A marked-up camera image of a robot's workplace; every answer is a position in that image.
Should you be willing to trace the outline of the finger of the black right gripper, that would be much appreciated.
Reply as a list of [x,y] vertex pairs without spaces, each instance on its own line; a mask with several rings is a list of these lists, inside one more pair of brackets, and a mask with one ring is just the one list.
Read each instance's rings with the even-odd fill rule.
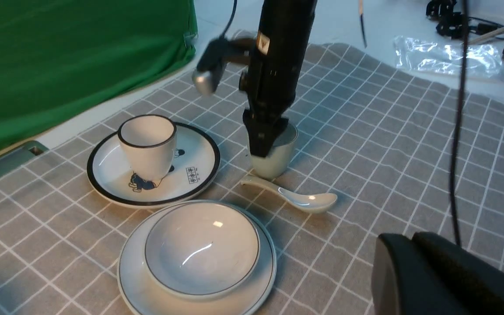
[[265,158],[278,137],[278,119],[262,121],[255,118],[250,109],[243,112],[242,120],[248,134],[248,147],[252,156]]
[[274,139],[280,137],[287,129],[289,119],[285,116],[280,116],[274,123]]

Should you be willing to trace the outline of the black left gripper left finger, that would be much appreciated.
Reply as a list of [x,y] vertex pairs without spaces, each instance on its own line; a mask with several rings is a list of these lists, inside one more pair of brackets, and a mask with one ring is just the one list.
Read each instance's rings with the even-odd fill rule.
[[468,315],[414,242],[384,233],[376,239],[371,275],[376,315]]

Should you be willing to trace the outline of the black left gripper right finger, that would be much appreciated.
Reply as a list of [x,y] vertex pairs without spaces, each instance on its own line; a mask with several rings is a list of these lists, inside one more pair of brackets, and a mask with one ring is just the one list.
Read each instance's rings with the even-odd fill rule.
[[440,235],[412,241],[451,293],[472,315],[504,315],[504,273]]

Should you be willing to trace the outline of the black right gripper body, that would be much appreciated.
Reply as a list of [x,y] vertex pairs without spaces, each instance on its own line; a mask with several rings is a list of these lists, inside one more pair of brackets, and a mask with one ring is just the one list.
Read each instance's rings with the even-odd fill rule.
[[315,0],[265,0],[244,77],[252,115],[282,115],[294,102]]

